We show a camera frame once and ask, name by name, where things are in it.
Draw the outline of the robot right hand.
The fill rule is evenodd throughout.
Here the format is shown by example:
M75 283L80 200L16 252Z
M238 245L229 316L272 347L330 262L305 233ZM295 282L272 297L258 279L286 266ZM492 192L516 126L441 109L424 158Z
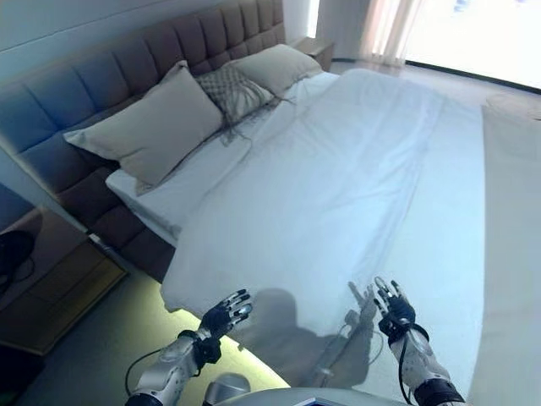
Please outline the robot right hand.
M379 328L388 338L401 337L415 323L415 310L395 280L387 283L375 277L374 283L374 303L381 315Z

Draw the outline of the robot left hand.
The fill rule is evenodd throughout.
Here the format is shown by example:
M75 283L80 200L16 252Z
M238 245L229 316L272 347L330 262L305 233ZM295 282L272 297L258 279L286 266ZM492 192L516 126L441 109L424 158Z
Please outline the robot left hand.
M249 318L253 309L250 300L251 295L246 289L230 294L203 315L199 329L216 339L227 335L238 323Z

